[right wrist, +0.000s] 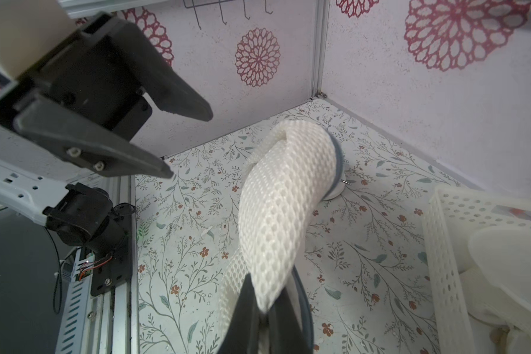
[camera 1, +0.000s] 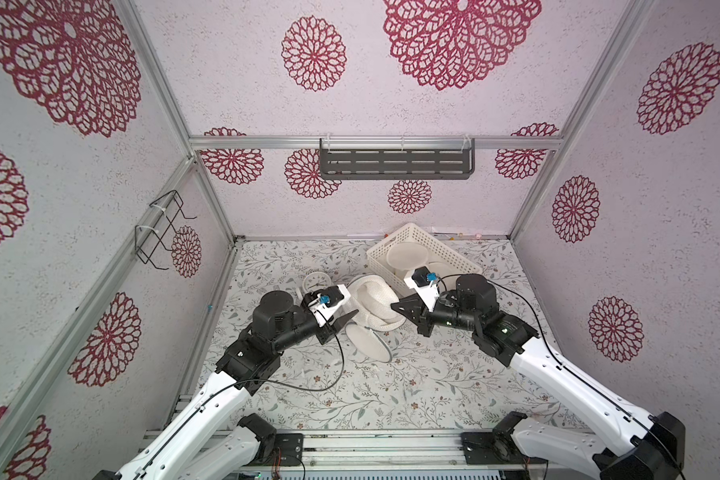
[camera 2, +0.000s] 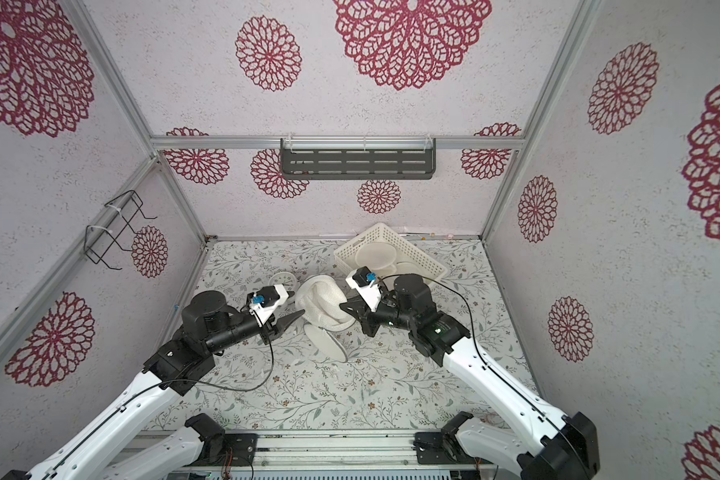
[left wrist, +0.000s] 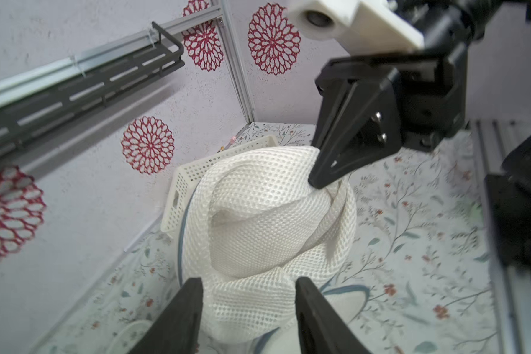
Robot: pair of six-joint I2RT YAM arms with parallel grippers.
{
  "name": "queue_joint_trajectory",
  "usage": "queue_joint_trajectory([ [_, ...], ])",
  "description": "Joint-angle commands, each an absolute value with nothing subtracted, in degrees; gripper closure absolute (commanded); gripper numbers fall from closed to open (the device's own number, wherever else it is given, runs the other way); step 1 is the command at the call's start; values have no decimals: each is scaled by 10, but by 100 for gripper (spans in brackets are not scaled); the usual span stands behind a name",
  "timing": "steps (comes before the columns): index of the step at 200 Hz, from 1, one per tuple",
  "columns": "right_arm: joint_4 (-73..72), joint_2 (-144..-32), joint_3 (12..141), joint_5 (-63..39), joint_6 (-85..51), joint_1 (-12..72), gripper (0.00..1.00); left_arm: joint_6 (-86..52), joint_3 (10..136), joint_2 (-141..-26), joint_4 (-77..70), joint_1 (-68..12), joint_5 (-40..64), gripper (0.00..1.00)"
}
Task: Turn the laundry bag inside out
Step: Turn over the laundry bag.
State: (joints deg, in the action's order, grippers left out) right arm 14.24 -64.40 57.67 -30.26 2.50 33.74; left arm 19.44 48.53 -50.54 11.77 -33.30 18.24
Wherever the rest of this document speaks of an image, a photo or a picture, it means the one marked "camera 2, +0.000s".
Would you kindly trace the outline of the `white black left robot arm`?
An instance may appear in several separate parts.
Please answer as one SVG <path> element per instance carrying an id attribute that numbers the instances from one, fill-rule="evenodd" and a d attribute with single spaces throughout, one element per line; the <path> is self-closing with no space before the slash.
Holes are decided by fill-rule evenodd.
<path id="1" fill-rule="evenodd" d="M 150 447 L 120 463 L 115 457 L 165 408 L 204 384 L 226 349 L 260 337 L 265 344 L 279 338 L 300 317 L 277 318 L 292 291 L 281 284 L 262 287 L 236 309 L 220 291 L 195 295 L 181 312 L 182 324 L 143 365 L 121 395 L 65 445 L 27 471 L 10 470 L 7 479 L 160 478 L 196 461 L 206 450 L 219 450 L 222 428 L 209 416 L 191 418 L 160 446 Z"/>

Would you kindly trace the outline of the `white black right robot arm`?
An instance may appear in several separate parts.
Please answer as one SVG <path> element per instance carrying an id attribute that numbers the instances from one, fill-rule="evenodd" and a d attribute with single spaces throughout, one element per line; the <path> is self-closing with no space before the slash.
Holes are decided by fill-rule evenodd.
<path id="1" fill-rule="evenodd" d="M 598 434 L 583 413 L 572 416 L 535 394 L 479 345 L 471 325 L 443 312 L 429 281 L 402 274 L 388 289 L 366 267 L 346 278 L 356 296 L 340 308 L 368 337 L 382 326 L 405 330 L 416 350 L 455 375 L 507 424 L 495 428 L 468 412 L 441 430 L 449 456 L 487 460 L 521 479 L 592 479 L 601 466 Z"/>

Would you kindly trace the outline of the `white mesh bag blue trim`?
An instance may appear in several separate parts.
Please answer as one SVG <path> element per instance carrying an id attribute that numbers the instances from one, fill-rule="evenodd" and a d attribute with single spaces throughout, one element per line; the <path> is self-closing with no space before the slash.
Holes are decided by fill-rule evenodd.
<path id="1" fill-rule="evenodd" d="M 296 291 L 294 302 L 303 310 L 304 333 L 320 353 L 344 363 L 348 360 L 345 347 L 336 334 L 352 327 L 355 318 L 344 312 L 340 305 L 347 297 L 329 275 L 317 275 L 306 280 Z"/>

